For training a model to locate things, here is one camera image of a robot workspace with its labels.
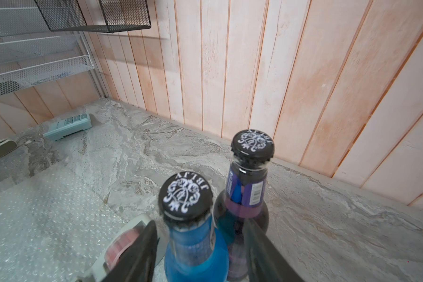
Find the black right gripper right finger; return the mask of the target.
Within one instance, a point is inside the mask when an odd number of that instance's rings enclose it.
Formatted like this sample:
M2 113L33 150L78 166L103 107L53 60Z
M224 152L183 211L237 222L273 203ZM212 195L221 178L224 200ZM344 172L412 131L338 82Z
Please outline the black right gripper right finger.
M243 237L251 282L304 282L253 219L244 221Z

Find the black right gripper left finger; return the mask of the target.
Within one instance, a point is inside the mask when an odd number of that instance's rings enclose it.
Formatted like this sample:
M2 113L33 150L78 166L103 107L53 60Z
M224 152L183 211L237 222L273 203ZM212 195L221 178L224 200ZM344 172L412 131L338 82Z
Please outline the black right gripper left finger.
M156 265L158 235L153 220L121 233L105 251L104 282L151 282Z

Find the blue bottle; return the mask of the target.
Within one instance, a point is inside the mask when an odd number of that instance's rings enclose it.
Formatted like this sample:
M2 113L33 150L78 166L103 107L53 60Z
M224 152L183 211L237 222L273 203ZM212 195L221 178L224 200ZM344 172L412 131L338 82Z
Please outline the blue bottle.
M213 192L191 171L178 172L162 185L159 211L169 230L164 270L170 282L225 282L229 254L213 221Z

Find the clear bubble wrap sheet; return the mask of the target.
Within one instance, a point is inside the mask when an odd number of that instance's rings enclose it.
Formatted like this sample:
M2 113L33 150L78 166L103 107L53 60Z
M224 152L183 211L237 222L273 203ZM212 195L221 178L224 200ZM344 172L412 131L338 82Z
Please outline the clear bubble wrap sheet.
M71 282L123 220L68 168L0 182L0 282Z

